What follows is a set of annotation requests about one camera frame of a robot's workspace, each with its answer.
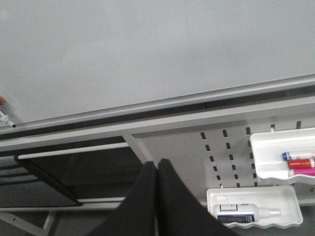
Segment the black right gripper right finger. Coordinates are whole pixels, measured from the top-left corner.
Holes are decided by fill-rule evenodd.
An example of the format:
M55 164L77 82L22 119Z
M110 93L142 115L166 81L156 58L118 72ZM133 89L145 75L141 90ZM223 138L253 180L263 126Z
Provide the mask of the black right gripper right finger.
M157 180L160 236L235 236L194 197L168 159L160 160Z

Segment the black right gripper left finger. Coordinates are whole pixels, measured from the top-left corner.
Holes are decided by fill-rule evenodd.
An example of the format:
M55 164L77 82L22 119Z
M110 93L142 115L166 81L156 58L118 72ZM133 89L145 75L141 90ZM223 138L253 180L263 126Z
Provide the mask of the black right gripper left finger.
M152 161L148 161L122 203L88 235L153 236L155 234L156 180L156 167Z

